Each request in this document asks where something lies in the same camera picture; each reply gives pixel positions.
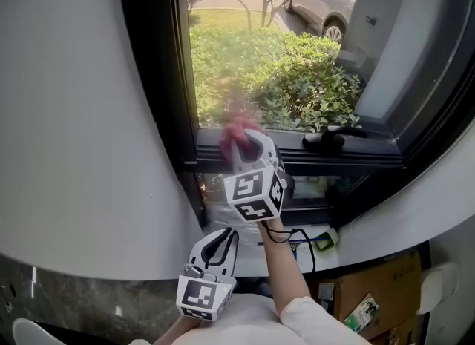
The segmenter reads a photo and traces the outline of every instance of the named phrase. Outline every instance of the black window latch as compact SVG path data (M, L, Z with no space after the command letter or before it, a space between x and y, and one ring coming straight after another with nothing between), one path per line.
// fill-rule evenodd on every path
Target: black window latch
M311 152L322 154L340 154L344 145L342 135L366 138L367 134L358 128L348 126L329 126L323 133L308 133L304 135L302 144Z

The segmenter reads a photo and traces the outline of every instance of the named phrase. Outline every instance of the white shirt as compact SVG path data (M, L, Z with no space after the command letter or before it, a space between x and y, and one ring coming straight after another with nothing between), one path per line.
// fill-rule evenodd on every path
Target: white shirt
M135 340L132 344L146 345L148 342ZM312 298L292 300L279 317L272 299L252 294L233 295L218 321L203 323L173 343L212 344L369 345Z

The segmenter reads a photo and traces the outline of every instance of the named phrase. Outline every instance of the window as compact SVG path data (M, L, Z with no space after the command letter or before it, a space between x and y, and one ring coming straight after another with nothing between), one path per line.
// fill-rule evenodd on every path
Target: window
M234 114L262 124L295 178L284 223L339 227L421 174L473 119L473 0L270 1L122 6L151 112L202 225L209 203L223 201L231 169L218 143ZM335 130L340 151L327 147ZM309 148L307 133L330 139Z

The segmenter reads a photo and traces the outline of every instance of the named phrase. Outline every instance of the car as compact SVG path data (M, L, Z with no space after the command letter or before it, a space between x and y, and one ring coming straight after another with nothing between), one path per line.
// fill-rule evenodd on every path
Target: car
M356 0L287 0L284 8L297 13L318 35L341 44Z

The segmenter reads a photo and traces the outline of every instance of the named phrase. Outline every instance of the grass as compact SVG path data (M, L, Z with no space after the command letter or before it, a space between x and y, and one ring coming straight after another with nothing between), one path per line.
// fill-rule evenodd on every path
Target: grass
M252 29L257 30L261 26L261 12L251 11ZM247 16L245 10L227 10L227 9L200 9L193 10L190 14L190 25L201 26L209 25L213 27L222 27L229 30L246 30ZM272 21L270 28L279 30L277 23Z

